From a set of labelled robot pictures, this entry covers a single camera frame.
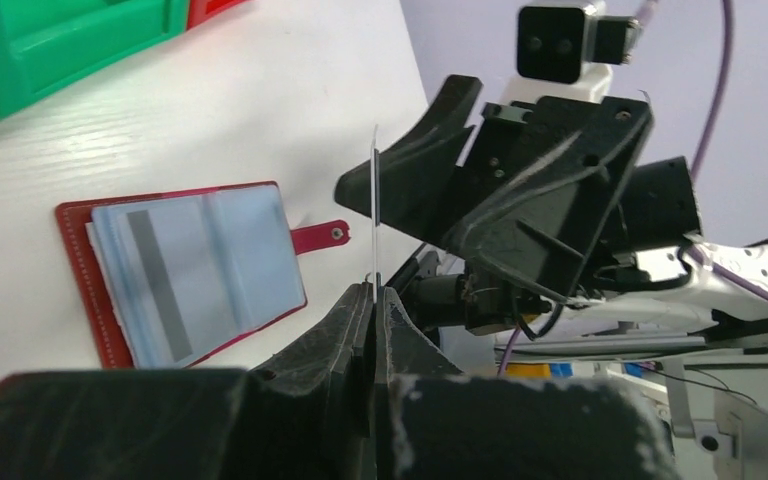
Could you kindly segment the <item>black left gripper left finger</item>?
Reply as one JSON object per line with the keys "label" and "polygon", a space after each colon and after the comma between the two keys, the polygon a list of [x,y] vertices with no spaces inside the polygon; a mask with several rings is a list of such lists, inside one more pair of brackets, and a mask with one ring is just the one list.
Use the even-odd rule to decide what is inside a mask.
{"label": "black left gripper left finger", "polygon": [[369,436],[367,283],[251,370],[0,381],[0,479],[357,479]]}

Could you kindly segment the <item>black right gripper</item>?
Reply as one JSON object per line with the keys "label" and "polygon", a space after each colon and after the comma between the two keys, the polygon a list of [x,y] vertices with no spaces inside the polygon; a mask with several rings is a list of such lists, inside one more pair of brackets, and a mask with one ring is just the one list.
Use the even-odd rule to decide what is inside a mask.
{"label": "black right gripper", "polygon": [[419,325],[486,334],[557,318],[577,295],[650,287],[632,253],[700,229],[685,162],[637,163],[650,104],[544,96],[487,104],[468,126],[481,89],[448,76],[378,155],[378,220],[466,263],[458,279],[414,288]]}

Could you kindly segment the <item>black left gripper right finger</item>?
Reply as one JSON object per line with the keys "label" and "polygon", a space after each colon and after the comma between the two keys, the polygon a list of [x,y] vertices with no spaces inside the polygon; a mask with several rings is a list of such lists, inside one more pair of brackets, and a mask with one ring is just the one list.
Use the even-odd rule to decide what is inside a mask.
{"label": "black left gripper right finger", "polygon": [[462,373],[383,288],[375,312],[381,479],[675,479],[649,402],[613,379]]}

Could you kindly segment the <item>thin card edge-on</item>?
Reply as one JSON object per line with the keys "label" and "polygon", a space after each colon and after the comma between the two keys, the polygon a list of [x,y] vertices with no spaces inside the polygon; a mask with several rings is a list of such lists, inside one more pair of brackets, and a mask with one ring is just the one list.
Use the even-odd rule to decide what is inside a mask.
{"label": "thin card edge-on", "polygon": [[372,270],[371,284],[373,303],[378,303],[378,296],[381,288],[381,277],[379,272],[379,226],[380,226],[380,195],[379,195],[379,150],[377,148],[379,125],[375,124],[372,131],[369,159],[369,186],[370,186],[370,219],[371,227],[371,250],[372,250]]}

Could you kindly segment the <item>red leather card holder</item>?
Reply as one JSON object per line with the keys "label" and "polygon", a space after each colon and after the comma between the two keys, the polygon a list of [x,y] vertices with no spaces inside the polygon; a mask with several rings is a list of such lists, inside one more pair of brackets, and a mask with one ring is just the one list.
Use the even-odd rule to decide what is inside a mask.
{"label": "red leather card holder", "polygon": [[348,243],[291,228],[273,181],[65,202],[54,212],[103,367],[186,368],[307,305],[298,259]]}

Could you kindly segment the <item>red plastic bin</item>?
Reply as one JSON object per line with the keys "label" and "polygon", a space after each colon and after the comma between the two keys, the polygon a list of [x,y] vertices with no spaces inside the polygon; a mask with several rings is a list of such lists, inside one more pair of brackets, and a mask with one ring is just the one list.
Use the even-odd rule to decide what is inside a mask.
{"label": "red plastic bin", "polygon": [[190,0],[186,29],[191,30],[224,11],[244,3],[246,0]]}

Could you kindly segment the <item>green plastic bin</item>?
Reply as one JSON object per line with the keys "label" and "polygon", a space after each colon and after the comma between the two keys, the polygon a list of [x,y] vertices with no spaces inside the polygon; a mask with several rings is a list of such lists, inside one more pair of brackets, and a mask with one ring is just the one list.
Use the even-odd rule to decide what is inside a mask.
{"label": "green plastic bin", "polygon": [[0,1],[0,120],[184,32],[174,0]]}

